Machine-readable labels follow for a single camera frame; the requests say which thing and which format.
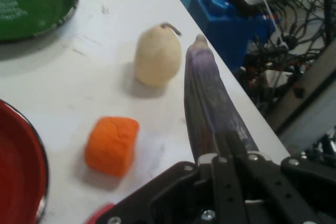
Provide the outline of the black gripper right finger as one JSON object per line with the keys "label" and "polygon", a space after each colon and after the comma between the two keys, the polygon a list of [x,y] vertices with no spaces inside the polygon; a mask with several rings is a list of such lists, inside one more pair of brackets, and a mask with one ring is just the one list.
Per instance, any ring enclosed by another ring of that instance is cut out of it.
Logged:
{"label": "black gripper right finger", "polygon": [[244,193],[263,199],[278,223],[335,223],[335,169],[287,157],[279,165],[247,152],[236,132],[230,147]]}

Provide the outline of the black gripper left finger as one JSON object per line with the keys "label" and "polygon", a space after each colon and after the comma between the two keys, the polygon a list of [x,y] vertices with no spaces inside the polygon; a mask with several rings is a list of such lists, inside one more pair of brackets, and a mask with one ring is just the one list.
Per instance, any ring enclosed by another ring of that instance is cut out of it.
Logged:
{"label": "black gripper left finger", "polygon": [[237,159],[247,152],[237,132],[213,137],[217,152],[179,162],[91,223],[249,223]]}

